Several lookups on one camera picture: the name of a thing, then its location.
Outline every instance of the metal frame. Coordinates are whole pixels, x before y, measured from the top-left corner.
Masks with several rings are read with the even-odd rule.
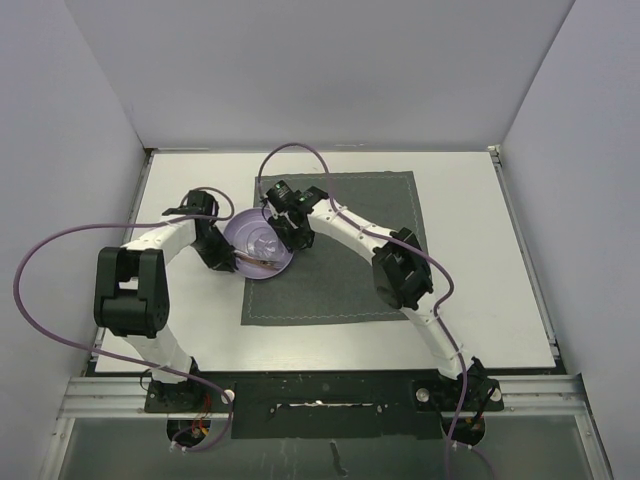
[[[506,185],[500,163],[499,146],[489,147],[493,158],[498,183],[502,189],[505,204],[514,232],[520,246],[533,293],[544,323],[549,343],[554,356],[560,359],[556,336],[549,318],[529,250],[526,245],[520,224],[515,214],[513,203]],[[142,195],[156,151],[151,152],[140,173],[140,179],[129,221],[133,222],[138,214]],[[131,237],[127,230],[124,239]],[[103,329],[98,329],[96,346],[102,343]],[[595,422],[589,411],[586,393],[582,380],[570,375],[518,375],[493,376],[502,388],[505,410],[502,412],[486,412],[493,416],[573,416],[576,421],[585,456],[596,480],[612,479],[611,468],[604,448],[597,433]],[[142,380],[147,385],[148,379]],[[40,479],[56,479],[61,471],[69,439],[76,418],[191,418],[190,414],[147,414],[144,413],[146,392],[140,388],[137,377],[74,377],[69,381],[60,414],[53,433],[49,451],[43,464]],[[226,414],[212,414],[214,420],[226,419]]]

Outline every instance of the gray placemat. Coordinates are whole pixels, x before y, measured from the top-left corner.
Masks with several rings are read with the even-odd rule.
[[[413,172],[332,174],[336,200],[366,220],[416,232],[427,242]],[[285,180],[292,190],[314,185],[326,191],[321,175],[263,177],[264,190]],[[260,202],[256,192],[254,205]],[[269,280],[247,280],[242,325],[328,325],[406,317],[382,302],[373,288],[371,266],[357,253],[324,235],[296,252],[289,267]]]

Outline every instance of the gray wall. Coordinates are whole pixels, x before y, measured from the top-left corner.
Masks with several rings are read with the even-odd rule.
[[[11,298],[16,265],[50,232],[126,218],[143,151],[62,0],[4,2],[0,15],[0,467],[32,479],[84,355],[43,338]],[[121,232],[62,239],[34,259],[29,308],[90,342],[95,256]]]
[[[616,478],[640,470],[640,3],[578,0],[505,142],[562,353]]]
[[[482,150],[572,0],[67,0],[147,147]]]

